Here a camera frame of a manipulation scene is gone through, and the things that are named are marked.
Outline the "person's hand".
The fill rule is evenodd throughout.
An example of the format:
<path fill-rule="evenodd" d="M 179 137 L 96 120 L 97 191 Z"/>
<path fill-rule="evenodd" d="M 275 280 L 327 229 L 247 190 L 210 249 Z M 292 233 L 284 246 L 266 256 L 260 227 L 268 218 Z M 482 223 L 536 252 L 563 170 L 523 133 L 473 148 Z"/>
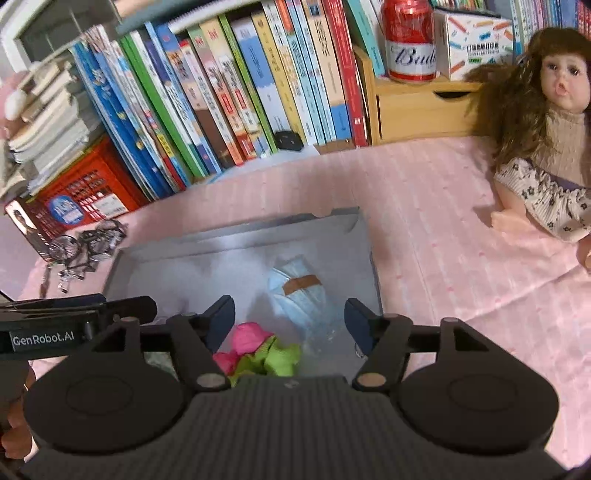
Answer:
<path fill-rule="evenodd" d="M 24 396 L 36 381 L 36 375 L 28 368 L 26 380 L 21 387 L 21 396 L 14 400 L 7 413 L 8 430 L 1 436 L 5 456 L 11 460 L 23 460 L 32 450 L 32 436 L 24 417 Z"/>

